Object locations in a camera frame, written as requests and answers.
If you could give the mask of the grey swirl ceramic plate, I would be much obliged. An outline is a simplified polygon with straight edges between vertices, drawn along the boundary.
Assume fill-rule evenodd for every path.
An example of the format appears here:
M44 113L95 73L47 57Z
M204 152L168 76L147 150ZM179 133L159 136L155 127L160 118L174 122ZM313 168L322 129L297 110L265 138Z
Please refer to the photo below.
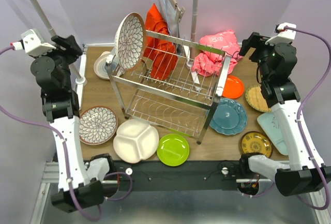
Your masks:
M108 57L112 57L111 69L114 72L119 65L119 60L113 51L103 52L94 63L94 73L101 79L109 80L109 76L106 70L106 60Z

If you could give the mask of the orange plate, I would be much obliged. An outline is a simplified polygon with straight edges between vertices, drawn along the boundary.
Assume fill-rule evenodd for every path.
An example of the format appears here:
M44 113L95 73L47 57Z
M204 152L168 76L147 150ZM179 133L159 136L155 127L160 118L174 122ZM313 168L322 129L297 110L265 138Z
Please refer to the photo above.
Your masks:
M230 99L237 99L244 93L244 84L236 76L228 75L222 96Z

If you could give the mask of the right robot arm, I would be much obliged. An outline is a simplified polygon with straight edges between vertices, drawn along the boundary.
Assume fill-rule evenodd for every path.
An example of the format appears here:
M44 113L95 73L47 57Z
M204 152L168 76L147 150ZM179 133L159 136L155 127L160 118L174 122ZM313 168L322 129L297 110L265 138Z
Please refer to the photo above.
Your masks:
M283 196L321 190L330 182L330 167L316 151L303 114L299 92L290 79L297 63L296 48L290 41L273 41L253 32L243 40L239 54L254 49L249 59L261 74L261 93L279 123L289 164L271 160L260 153L241 156L238 173L243 178L260 174L275 184Z

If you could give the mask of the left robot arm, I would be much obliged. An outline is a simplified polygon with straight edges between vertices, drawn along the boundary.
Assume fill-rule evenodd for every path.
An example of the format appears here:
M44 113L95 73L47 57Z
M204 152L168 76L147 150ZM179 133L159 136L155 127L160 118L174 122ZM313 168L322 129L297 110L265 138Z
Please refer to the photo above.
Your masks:
M82 50L75 38L54 36L49 44L39 35L25 38L25 52L35 60L31 73L41 88L42 111L52 128L59 167L58 193L52 205L64 212L82 211L104 202L103 180L114 176L109 154L94 156L84 164L79 137L79 99L71 86L70 65Z

